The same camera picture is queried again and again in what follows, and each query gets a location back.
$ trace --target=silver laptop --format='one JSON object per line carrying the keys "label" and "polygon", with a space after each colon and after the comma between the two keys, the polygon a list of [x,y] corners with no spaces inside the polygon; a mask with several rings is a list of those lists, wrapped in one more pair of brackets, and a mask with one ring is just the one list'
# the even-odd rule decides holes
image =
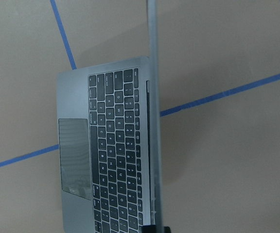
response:
{"label": "silver laptop", "polygon": [[140,233],[154,224],[149,82],[147,57],[58,75],[66,233]]}

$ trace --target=blue line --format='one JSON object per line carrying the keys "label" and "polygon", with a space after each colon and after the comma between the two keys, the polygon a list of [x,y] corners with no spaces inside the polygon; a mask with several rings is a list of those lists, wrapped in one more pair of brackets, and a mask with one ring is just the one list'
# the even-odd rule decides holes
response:
{"label": "blue line", "polygon": [[245,85],[242,85],[242,86],[238,86],[236,88],[233,88],[233,89],[230,89],[230,90],[227,90],[227,91],[224,91],[224,92],[220,92],[220,93],[214,94],[212,96],[208,96],[208,97],[205,97],[205,98],[202,98],[202,99],[199,99],[199,100],[195,100],[193,102],[185,103],[183,105],[161,111],[160,116],[164,117],[164,116],[170,115],[172,113],[179,112],[183,109],[199,106],[199,105],[202,105],[202,104],[205,104],[205,103],[208,103],[208,102],[212,102],[214,100],[218,100],[218,99],[221,99],[221,98],[224,98],[224,97],[227,97],[227,96],[231,96],[231,95],[234,95],[234,94],[237,94],[237,93],[240,93],[240,92],[243,92],[243,91],[247,91],[247,90],[250,90],[252,88],[262,86],[262,85],[265,85],[265,84],[268,84],[268,83],[272,83],[272,82],[275,82],[275,81],[278,81],[278,80],[280,80],[280,74],[277,74],[277,75],[274,75],[274,76],[271,76],[271,77],[268,77],[268,78],[265,78],[265,79],[261,79],[261,80],[258,80],[258,81],[252,82],[252,83],[248,83],[248,84],[245,84]]}
{"label": "blue line", "polygon": [[61,21],[59,12],[58,12],[56,2],[54,0],[50,0],[50,1],[51,1],[51,4],[52,4],[52,10],[53,10],[54,16],[56,17],[56,21],[57,21],[57,24],[58,24],[58,28],[59,28],[62,40],[63,40],[64,47],[66,48],[67,55],[69,57],[71,67],[72,67],[72,69],[76,69],[76,64],[75,64],[75,61],[74,61],[74,58],[73,58],[73,55],[72,55],[70,45],[68,43],[66,32],[64,31],[64,28],[63,28],[63,25],[62,25],[62,21]]}
{"label": "blue line", "polygon": [[35,156],[38,156],[38,155],[41,155],[41,154],[45,154],[45,153],[48,153],[50,151],[57,150],[57,149],[59,149],[58,144],[54,145],[54,146],[51,146],[51,147],[41,149],[41,150],[34,151],[32,153],[29,153],[29,154],[25,154],[25,155],[16,157],[16,158],[13,158],[13,159],[9,159],[9,160],[0,162],[0,167],[19,162],[21,160],[29,159],[29,158],[32,158],[32,157],[35,157]]}

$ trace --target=black keyboard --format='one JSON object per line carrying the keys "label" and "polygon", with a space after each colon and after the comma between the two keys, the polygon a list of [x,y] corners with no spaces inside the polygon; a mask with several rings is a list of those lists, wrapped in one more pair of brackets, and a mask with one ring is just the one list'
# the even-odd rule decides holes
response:
{"label": "black keyboard", "polygon": [[138,69],[91,75],[88,85],[95,230],[141,232]]}

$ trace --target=black key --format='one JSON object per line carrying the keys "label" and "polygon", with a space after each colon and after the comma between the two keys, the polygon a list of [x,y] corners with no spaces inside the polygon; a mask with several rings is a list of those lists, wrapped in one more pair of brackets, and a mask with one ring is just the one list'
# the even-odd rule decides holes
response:
{"label": "black key", "polygon": [[96,210],[100,210],[101,207],[100,207],[100,200],[98,199],[94,199],[93,200],[93,208],[95,208]]}
{"label": "black key", "polygon": [[109,193],[110,194],[114,194],[114,195],[117,194],[117,187],[116,187],[115,183],[109,183],[108,187],[109,187]]}
{"label": "black key", "polygon": [[89,110],[97,110],[97,100],[89,100]]}
{"label": "black key", "polygon": [[117,142],[124,142],[124,138],[125,138],[124,131],[117,130],[115,134],[116,134],[116,141]]}
{"label": "black key", "polygon": [[122,143],[116,143],[116,153],[118,155],[125,155],[125,145]]}
{"label": "black key", "polygon": [[109,201],[107,199],[101,198],[101,208],[109,210]]}
{"label": "black key", "polygon": [[135,90],[134,97],[135,97],[135,102],[139,102],[139,91],[138,90]]}
{"label": "black key", "polygon": [[99,163],[99,171],[101,174],[107,174],[106,163]]}
{"label": "black key", "polygon": [[97,112],[90,112],[89,120],[91,125],[97,125]]}
{"label": "black key", "polygon": [[132,203],[137,203],[137,193],[134,191],[127,191],[127,200]]}
{"label": "black key", "polygon": [[112,169],[112,170],[116,170],[116,160],[113,158],[108,158],[107,160],[107,168],[108,169]]}
{"label": "black key", "polygon": [[137,193],[138,193],[138,198],[142,198],[142,188],[141,188],[141,186],[138,186]]}
{"label": "black key", "polygon": [[138,200],[138,210],[142,212],[142,201]]}
{"label": "black key", "polygon": [[98,136],[105,137],[105,127],[98,127]]}
{"label": "black key", "polygon": [[98,185],[92,185],[92,193],[94,198],[100,198],[100,189]]}
{"label": "black key", "polygon": [[136,166],[137,166],[137,171],[141,171],[141,159],[137,159]]}
{"label": "black key", "polygon": [[127,209],[119,206],[119,216],[127,220]]}
{"label": "black key", "polygon": [[116,183],[116,171],[109,170],[108,179],[109,181]]}
{"label": "black key", "polygon": [[98,148],[100,150],[106,150],[106,140],[105,139],[98,139]]}
{"label": "black key", "polygon": [[126,97],[124,99],[125,109],[134,109],[134,98]]}
{"label": "black key", "polygon": [[117,156],[116,161],[117,161],[117,167],[125,168],[125,157]]}
{"label": "black key", "polygon": [[136,131],[136,143],[139,144],[140,143],[140,132]]}
{"label": "black key", "polygon": [[125,111],[125,122],[134,123],[134,111]]}
{"label": "black key", "polygon": [[105,93],[113,94],[113,73],[105,74]]}
{"label": "black key", "polygon": [[123,88],[123,72],[114,72],[114,89],[121,90]]}
{"label": "black key", "polygon": [[98,113],[105,113],[105,103],[104,102],[97,103],[97,111],[98,111]]}
{"label": "black key", "polygon": [[124,70],[124,82],[132,82],[133,72],[132,69]]}
{"label": "black key", "polygon": [[98,125],[105,125],[105,115],[98,114]]}
{"label": "black key", "polygon": [[135,88],[139,87],[138,69],[134,69],[134,86]]}
{"label": "black key", "polygon": [[141,178],[141,173],[137,172],[137,184],[141,185],[142,184],[142,178]]}
{"label": "black key", "polygon": [[98,140],[97,127],[90,127],[90,151],[91,151],[91,167],[92,182],[99,183],[99,162],[98,162]]}
{"label": "black key", "polygon": [[110,233],[110,224],[102,222],[102,233]]}
{"label": "black key", "polygon": [[121,130],[124,128],[124,118],[117,117],[115,118],[115,129]]}
{"label": "black key", "polygon": [[126,181],[126,171],[122,169],[117,169],[117,179],[119,181]]}
{"label": "black key", "polygon": [[117,182],[117,191],[122,194],[126,194],[126,184],[123,182]]}
{"label": "black key", "polygon": [[135,139],[132,137],[127,137],[125,139],[126,150],[134,150],[135,149]]}
{"label": "black key", "polygon": [[107,120],[106,121],[106,131],[107,132],[114,132],[114,121],[113,120]]}
{"label": "black key", "polygon": [[138,215],[138,221],[139,221],[139,225],[143,225],[143,214],[142,213],[139,213]]}
{"label": "black key", "polygon": [[115,134],[107,133],[106,134],[106,142],[107,142],[107,144],[114,145],[115,144]]}
{"label": "black key", "polygon": [[115,103],[123,103],[123,92],[122,91],[116,91],[114,93],[114,101]]}
{"label": "black key", "polygon": [[93,214],[94,214],[95,220],[101,222],[101,213],[100,213],[100,211],[94,210]]}
{"label": "black key", "polygon": [[128,231],[128,223],[125,220],[120,219],[120,230],[127,232]]}
{"label": "black key", "polygon": [[136,130],[140,129],[140,119],[139,119],[139,117],[136,117],[135,126],[136,126]]}
{"label": "black key", "polygon": [[95,87],[91,87],[89,89],[89,98],[90,99],[94,99],[97,97],[97,91],[96,91],[96,88]]}
{"label": "black key", "polygon": [[119,218],[119,214],[116,208],[110,207],[110,216],[115,219]]}
{"label": "black key", "polygon": [[127,188],[131,190],[136,190],[136,179],[127,177]]}
{"label": "black key", "polygon": [[134,87],[132,83],[127,83],[124,85],[124,95],[132,96],[134,94]]}
{"label": "black key", "polygon": [[117,117],[124,116],[124,105],[122,105],[122,104],[115,104],[115,115]]}
{"label": "black key", "polygon": [[100,175],[100,185],[107,186],[107,176]]}
{"label": "black key", "polygon": [[106,110],[105,110],[105,112],[106,112],[106,119],[108,119],[108,120],[112,120],[112,119],[114,119],[114,108],[107,108]]}
{"label": "black key", "polygon": [[135,217],[129,216],[128,217],[128,225],[137,230],[138,229],[138,220]]}
{"label": "black key", "polygon": [[135,152],[127,150],[126,151],[126,162],[134,164],[136,162]]}
{"label": "black key", "polygon": [[115,230],[115,231],[119,230],[119,222],[118,221],[116,221],[114,219],[111,219],[110,225],[111,225],[111,230]]}
{"label": "black key", "polygon": [[107,198],[108,195],[108,191],[106,187],[100,187],[100,196],[103,198]]}
{"label": "black key", "polygon": [[97,75],[97,100],[103,101],[105,100],[105,75],[98,74]]}
{"label": "black key", "polygon": [[111,206],[117,207],[117,197],[114,195],[109,195],[109,204]]}
{"label": "black key", "polygon": [[102,220],[103,220],[103,221],[107,221],[107,222],[110,221],[110,214],[109,214],[109,212],[106,211],[106,210],[102,210],[102,211],[101,211],[101,217],[102,217]]}
{"label": "black key", "polygon": [[141,156],[141,150],[140,150],[140,146],[139,145],[136,145],[136,156],[138,158],[140,158],[140,156]]}
{"label": "black key", "polygon": [[106,107],[113,107],[114,106],[114,96],[106,96],[105,97],[105,105]]}
{"label": "black key", "polygon": [[107,156],[108,157],[115,157],[115,146],[107,146]]}
{"label": "black key", "polygon": [[139,104],[135,103],[135,116],[138,117],[140,115]]}
{"label": "black key", "polygon": [[125,195],[119,194],[117,197],[118,197],[118,203],[119,203],[119,205],[124,206],[124,207],[127,207],[127,199],[126,199],[126,196],[125,196]]}
{"label": "black key", "polygon": [[89,76],[88,83],[89,83],[89,86],[95,86],[96,85],[96,75]]}
{"label": "black key", "polygon": [[128,214],[132,216],[137,216],[137,206],[131,203],[128,203]]}
{"label": "black key", "polygon": [[97,232],[102,232],[102,227],[101,227],[101,223],[100,222],[95,221],[95,230]]}
{"label": "black key", "polygon": [[132,164],[126,164],[127,176],[136,177],[136,166]]}
{"label": "black key", "polygon": [[125,134],[126,136],[133,137],[135,136],[135,127],[134,125],[125,125]]}

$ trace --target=gray surface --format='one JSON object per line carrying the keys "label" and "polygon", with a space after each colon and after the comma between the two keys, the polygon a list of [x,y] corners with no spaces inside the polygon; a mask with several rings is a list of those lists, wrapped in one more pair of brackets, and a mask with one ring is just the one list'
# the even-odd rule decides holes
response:
{"label": "gray surface", "polygon": [[[98,2],[57,1],[77,66],[148,55],[145,1]],[[162,110],[280,73],[279,0],[158,4]],[[0,162],[57,144],[65,70],[49,1],[0,2]],[[161,123],[166,225],[280,232],[280,81]],[[0,168],[0,232],[63,232],[58,164],[53,151]]]}

